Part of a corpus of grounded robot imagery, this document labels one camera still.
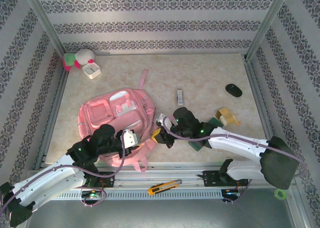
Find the green pencil case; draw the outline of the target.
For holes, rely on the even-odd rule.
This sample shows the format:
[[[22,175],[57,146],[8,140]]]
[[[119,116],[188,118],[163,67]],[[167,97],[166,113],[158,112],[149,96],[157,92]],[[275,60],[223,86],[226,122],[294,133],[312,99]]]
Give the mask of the green pencil case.
[[[218,121],[216,118],[212,118],[208,122],[201,122],[199,128],[195,130],[195,132],[190,137],[191,139],[203,138],[206,136],[210,136],[212,131],[218,127],[223,127],[223,124]],[[189,141],[188,144],[195,150],[200,151],[203,147],[207,147],[211,149],[209,142],[207,140],[202,141]]]

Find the pink backpack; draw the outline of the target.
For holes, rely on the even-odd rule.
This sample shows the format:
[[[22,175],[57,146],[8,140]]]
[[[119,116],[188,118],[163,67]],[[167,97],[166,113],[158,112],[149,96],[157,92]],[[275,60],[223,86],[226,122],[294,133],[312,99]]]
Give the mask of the pink backpack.
[[[147,156],[155,148],[151,138],[155,130],[156,107],[143,90],[148,69],[145,69],[137,89],[123,88],[93,98],[82,104],[78,113],[78,129],[81,138],[92,135],[101,125],[111,125],[115,132],[129,129],[139,135],[141,144],[125,157],[124,166],[133,165],[135,170],[145,172]]]

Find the orange utility knife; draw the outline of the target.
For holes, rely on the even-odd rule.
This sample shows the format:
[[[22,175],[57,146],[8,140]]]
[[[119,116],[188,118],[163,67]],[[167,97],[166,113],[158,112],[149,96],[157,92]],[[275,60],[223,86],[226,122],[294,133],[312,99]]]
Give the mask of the orange utility knife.
[[[180,184],[182,184],[182,180],[181,179],[177,179],[177,180],[170,181],[170,182],[165,182],[165,183],[160,183],[160,184],[156,184],[156,185],[150,187],[147,192],[148,192],[149,195],[155,195],[155,194],[158,194],[158,193],[165,192],[165,191],[168,191],[170,189],[176,188]]]

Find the black computer mouse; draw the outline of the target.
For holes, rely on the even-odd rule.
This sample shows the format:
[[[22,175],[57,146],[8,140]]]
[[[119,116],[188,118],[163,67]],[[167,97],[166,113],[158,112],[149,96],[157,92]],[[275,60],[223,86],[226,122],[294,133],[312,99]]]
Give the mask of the black computer mouse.
[[[242,90],[235,84],[227,84],[225,90],[236,98],[241,97],[243,94]]]

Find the white square clock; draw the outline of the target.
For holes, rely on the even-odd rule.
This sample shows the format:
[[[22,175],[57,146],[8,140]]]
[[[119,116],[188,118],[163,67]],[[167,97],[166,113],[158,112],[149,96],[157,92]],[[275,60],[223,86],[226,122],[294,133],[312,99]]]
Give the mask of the white square clock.
[[[84,65],[82,67],[82,71],[91,80],[101,74],[101,69],[96,63],[88,63]]]

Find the white pink green plush toy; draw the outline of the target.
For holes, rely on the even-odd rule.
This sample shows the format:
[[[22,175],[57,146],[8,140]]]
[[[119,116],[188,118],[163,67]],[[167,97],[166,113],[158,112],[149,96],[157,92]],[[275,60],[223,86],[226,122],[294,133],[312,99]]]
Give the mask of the white pink green plush toy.
[[[95,54],[89,49],[81,49],[76,53],[65,53],[63,55],[62,64],[66,71],[70,71],[71,67],[75,66],[80,69],[86,64],[94,62]]]

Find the green tape roll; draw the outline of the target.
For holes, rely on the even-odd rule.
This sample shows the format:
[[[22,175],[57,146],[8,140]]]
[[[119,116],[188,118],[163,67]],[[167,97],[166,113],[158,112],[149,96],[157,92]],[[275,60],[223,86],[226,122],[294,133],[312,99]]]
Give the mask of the green tape roll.
[[[278,200],[286,200],[287,198],[287,192],[283,189],[279,189],[277,188],[275,191],[274,191],[274,196],[276,199]]]

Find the aluminium mounting rail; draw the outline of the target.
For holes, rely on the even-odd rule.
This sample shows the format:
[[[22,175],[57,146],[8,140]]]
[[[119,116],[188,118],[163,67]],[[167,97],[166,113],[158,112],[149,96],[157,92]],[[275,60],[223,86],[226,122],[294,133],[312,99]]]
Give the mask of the aluminium mounting rail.
[[[186,187],[204,186],[204,182],[197,175],[205,170],[220,170],[221,164],[218,163],[152,163],[145,172],[139,172],[131,166],[124,166],[115,175],[113,188],[128,189],[149,189],[149,187],[157,183],[165,183],[177,179],[182,180],[182,185]],[[65,167],[57,162],[46,169],[55,168],[55,171],[49,172],[46,177],[55,173],[61,174],[61,178],[67,183],[74,183],[72,189],[83,186],[85,182],[85,174],[74,167]],[[98,164],[98,171],[102,175],[111,174],[117,170],[116,167],[103,166]]]

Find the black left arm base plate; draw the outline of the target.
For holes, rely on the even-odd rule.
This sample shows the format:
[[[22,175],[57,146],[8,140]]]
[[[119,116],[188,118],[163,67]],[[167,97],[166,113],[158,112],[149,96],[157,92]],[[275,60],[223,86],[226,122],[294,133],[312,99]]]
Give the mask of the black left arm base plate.
[[[115,181],[115,176],[102,178],[87,173],[84,178],[83,186],[85,187],[112,188]]]

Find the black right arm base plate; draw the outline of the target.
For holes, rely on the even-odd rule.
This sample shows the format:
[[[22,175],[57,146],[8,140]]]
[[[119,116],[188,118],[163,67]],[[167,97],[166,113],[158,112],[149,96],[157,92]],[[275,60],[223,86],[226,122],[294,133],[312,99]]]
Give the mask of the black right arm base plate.
[[[247,186],[249,183],[248,179],[235,180],[228,174],[221,173],[217,170],[205,170],[202,174],[198,174],[197,176],[203,180],[205,187],[239,187]]]

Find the aluminium side rail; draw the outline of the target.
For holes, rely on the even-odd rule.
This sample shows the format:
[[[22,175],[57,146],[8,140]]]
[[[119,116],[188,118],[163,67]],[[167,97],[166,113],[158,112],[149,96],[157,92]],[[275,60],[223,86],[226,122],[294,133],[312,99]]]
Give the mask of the aluminium side rail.
[[[265,145],[260,144],[260,146],[263,146],[264,148],[266,148],[265,152],[262,153],[262,163],[261,163],[262,169],[263,171],[265,171],[266,168],[273,171],[280,170],[282,168],[281,161],[285,156],[279,153],[279,151],[281,150],[277,149],[277,147],[270,146],[270,141],[272,140],[274,133],[272,131],[272,126],[269,121],[267,110],[263,102],[263,96],[260,92],[258,82],[255,77],[254,70],[251,64],[244,61],[244,67],[245,67],[247,78],[252,90],[252,94],[253,94],[254,101],[259,114],[259,118],[262,124],[264,135],[267,141]]]
[[[49,117],[46,122],[44,135],[42,136],[42,140],[41,140],[40,146],[39,146],[39,151],[37,153],[37,158],[36,158],[34,166],[33,166],[34,170],[40,169],[42,167],[42,164],[44,163],[44,160],[46,160],[46,159],[44,159],[44,157],[47,155],[48,150],[49,150],[49,146],[50,146],[50,142],[51,142],[52,135],[54,132],[54,128],[55,128],[56,120],[58,117],[60,105],[61,105],[63,94],[65,91],[67,79],[68,79],[68,72],[66,70],[62,70],[61,76],[59,79],[59,83],[58,83],[58,87],[57,87],[55,95],[54,95],[53,103],[50,108]]]

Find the aluminium frame post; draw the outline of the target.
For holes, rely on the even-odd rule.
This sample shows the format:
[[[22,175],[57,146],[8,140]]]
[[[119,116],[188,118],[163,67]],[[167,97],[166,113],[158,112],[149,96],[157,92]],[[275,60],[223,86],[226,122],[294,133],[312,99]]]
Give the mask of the aluminium frame post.
[[[59,36],[54,29],[53,24],[51,23],[47,13],[45,12],[40,0],[27,0],[31,8],[33,9],[34,13],[36,14],[38,20],[40,21],[42,27],[44,28],[45,32],[49,36],[51,42],[55,50],[58,52],[59,56],[63,58],[64,53],[66,52],[62,42],[59,39]]]
[[[271,3],[266,16],[264,17],[255,37],[253,38],[248,48],[248,51],[243,56],[245,62],[249,62],[253,58],[253,55],[256,53],[259,45],[261,44],[265,34],[269,30],[284,1],[285,0],[273,0],[273,2]]]

